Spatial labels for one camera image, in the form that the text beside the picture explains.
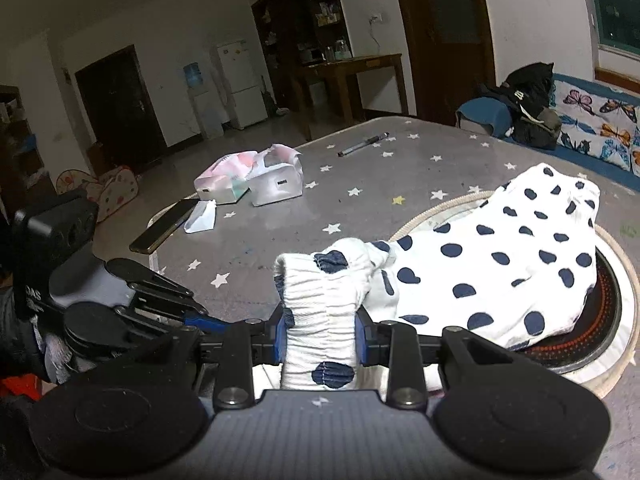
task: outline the dark door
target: dark door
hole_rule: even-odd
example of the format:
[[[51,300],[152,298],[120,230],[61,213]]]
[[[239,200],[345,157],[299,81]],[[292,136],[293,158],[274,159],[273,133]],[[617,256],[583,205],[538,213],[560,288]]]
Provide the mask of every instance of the dark door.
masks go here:
[[[76,72],[95,137],[112,160],[140,173],[166,150],[133,45]]]
[[[419,118],[454,124],[455,111],[494,84],[485,0],[399,0]]]

